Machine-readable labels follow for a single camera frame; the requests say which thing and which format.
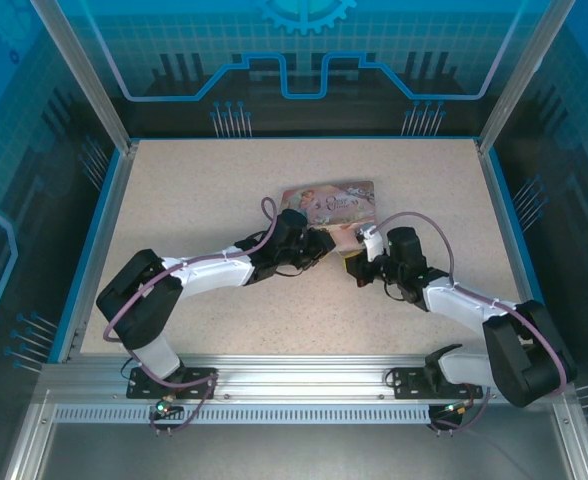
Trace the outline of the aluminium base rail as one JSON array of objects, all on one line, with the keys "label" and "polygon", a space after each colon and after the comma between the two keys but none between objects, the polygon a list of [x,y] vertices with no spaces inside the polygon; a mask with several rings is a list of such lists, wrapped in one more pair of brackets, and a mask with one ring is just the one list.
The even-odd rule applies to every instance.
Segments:
[{"label": "aluminium base rail", "polygon": [[[385,374],[421,368],[422,355],[184,355],[188,367],[218,370],[216,404],[391,404]],[[34,403],[125,403],[123,357],[87,355],[47,364]]]}]

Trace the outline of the aluminium side rail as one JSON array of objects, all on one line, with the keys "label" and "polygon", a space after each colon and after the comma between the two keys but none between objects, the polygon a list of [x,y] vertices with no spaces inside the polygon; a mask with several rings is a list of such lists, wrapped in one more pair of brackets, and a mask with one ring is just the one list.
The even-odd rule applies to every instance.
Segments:
[{"label": "aluminium side rail", "polygon": [[497,154],[493,147],[483,151],[479,145],[477,153],[518,292],[518,302],[536,300],[542,303],[544,299],[540,284]]},{"label": "aluminium side rail", "polygon": [[116,150],[110,161],[49,353],[51,364],[68,361],[77,330],[90,319],[139,143],[135,139],[127,153]]}]

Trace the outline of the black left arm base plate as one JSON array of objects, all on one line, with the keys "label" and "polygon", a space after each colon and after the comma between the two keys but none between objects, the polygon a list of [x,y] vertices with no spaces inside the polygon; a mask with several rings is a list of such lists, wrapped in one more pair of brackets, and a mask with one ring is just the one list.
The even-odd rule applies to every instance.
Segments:
[{"label": "black left arm base plate", "polygon": [[193,383],[194,386],[187,388],[170,388],[161,385],[152,380],[141,367],[131,370],[129,375],[129,384],[126,389],[126,398],[135,400],[160,400],[162,397],[175,395],[179,400],[196,400],[203,396],[210,399],[213,394],[207,394],[207,389],[211,386],[212,375],[216,374],[214,368],[185,368],[178,378],[172,378],[171,383]]}]

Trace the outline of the aluminium frame post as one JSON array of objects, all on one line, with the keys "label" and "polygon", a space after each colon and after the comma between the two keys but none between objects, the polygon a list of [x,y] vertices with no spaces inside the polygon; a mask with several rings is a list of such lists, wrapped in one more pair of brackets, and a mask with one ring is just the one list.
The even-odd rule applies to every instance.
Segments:
[{"label": "aluminium frame post", "polygon": [[56,0],[30,0],[47,32],[116,149],[131,152],[132,141],[90,59]]},{"label": "aluminium frame post", "polygon": [[549,0],[549,5],[523,50],[505,89],[479,136],[477,150],[487,156],[498,139],[576,0]]}]

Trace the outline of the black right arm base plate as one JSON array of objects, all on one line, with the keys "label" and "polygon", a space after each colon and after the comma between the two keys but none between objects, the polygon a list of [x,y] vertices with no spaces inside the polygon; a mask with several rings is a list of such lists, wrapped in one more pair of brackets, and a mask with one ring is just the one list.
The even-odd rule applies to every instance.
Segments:
[{"label": "black right arm base plate", "polygon": [[392,368],[384,375],[383,382],[393,390],[397,400],[480,400],[484,397],[480,386],[452,384],[425,368]]}]

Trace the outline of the small green LED connector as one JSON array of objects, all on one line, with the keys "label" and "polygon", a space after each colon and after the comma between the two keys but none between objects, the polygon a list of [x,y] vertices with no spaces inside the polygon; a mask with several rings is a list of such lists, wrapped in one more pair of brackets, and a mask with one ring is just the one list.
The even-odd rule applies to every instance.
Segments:
[{"label": "small green LED connector", "polygon": [[438,412],[440,417],[463,416],[474,407],[474,401],[467,399],[445,406]]},{"label": "small green LED connector", "polygon": [[167,395],[162,397],[155,405],[151,414],[153,421],[160,421],[171,418],[182,411],[180,406],[174,404],[176,397],[173,395]]}]

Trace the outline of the pink illustrated tin box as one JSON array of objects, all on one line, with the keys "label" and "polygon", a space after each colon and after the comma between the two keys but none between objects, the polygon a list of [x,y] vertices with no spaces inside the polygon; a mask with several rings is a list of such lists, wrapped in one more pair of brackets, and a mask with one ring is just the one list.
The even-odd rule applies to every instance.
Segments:
[{"label": "pink illustrated tin box", "polygon": [[310,228],[329,233],[337,252],[360,250],[356,231],[376,222],[374,184],[367,180],[290,189],[283,193],[280,209],[295,210]]}]

